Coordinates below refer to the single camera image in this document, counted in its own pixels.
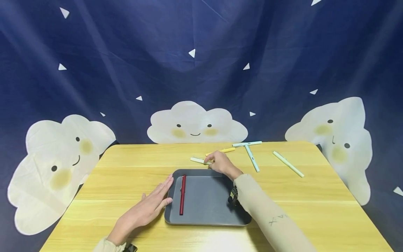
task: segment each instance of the beige sleeve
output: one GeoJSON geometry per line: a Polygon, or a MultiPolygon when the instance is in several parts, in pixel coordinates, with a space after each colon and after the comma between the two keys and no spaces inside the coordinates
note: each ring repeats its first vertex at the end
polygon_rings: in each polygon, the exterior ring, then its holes
{"type": "Polygon", "coordinates": [[[294,221],[279,207],[249,174],[234,180],[238,200],[259,225],[276,252],[312,252],[315,247],[294,221]]]}
{"type": "Polygon", "coordinates": [[[94,248],[92,252],[123,252],[126,247],[126,242],[123,245],[116,246],[112,242],[108,241],[106,237],[100,242],[98,242],[97,246],[94,248]]]}

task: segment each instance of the metal tray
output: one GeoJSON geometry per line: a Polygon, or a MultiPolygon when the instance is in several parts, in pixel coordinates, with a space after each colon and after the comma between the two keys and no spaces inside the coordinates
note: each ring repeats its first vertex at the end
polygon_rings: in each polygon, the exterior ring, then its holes
{"type": "Polygon", "coordinates": [[[173,202],[165,208],[165,221],[173,225],[246,226],[252,217],[239,204],[228,203],[232,181],[211,169],[180,169],[173,173],[168,192],[173,202]],[[182,175],[186,175],[183,215],[179,215],[182,175]]]}

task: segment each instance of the light blue pen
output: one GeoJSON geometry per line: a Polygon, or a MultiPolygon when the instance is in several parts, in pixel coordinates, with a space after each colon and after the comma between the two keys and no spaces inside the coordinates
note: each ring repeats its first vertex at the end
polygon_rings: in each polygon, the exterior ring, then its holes
{"type": "Polygon", "coordinates": [[[257,141],[257,142],[249,142],[249,143],[237,143],[237,144],[232,144],[232,147],[240,147],[240,146],[255,145],[255,144],[262,144],[262,142],[257,141]]]}
{"type": "Polygon", "coordinates": [[[249,155],[249,157],[250,157],[250,159],[252,161],[253,166],[255,167],[256,172],[257,173],[260,172],[259,167],[256,164],[255,158],[253,157],[253,154],[251,152],[251,149],[249,148],[249,145],[245,145],[245,149],[246,149],[246,152],[248,153],[248,155],[249,155]]]}

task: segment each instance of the wooden table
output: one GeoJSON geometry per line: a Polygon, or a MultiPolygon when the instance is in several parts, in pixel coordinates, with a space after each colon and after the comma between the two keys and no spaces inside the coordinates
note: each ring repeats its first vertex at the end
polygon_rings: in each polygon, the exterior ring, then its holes
{"type": "MultiPolygon", "coordinates": [[[[191,156],[230,147],[230,143],[115,145],[109,148],[54,229],[42,252],[92,251],[115,221],[177,169],[202,168],[191,156]]],[[[227,153],[250,173],[308,236],[318,251],[392,251],[336,172],[313,144],[268,142],[250,146],[256,173],[244,147],[227,153]],[[276,150],[302,173],[278,160],[276,150]]],[[[138,252],[272,251],[253,221],[246,227],[171,226],[160,215],[136,231],[138,252]]]]}

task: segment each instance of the cartoon cloud face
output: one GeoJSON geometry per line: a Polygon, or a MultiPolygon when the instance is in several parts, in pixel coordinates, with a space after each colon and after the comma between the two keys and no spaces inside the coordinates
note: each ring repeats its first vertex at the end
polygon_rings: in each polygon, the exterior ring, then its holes
{"type": "Polygon", "coordinates": [[[365,170],[372,159],[371,135],[364,123],[362,99],[349,97],[312,109],[285,133],[287,141],[320,144],[323,155],[362,206],[370,199],[365,170]]]}
{"type": "Polygon", "coordinates": [[[248,130],[225,109],[206,111],[197,103],[184,101],[154,113],[147,134],[158,144],[241,142],[248,130]]]}
{"type": "Polygon", "coordinates": [[[17,230],[33,235],[55,223],[114,140],[106,125],[79,115],[67,116],[61,124],[34,123],[26,136],[28,155],[8,186],[8,199],[17,207],[17,230]]]}

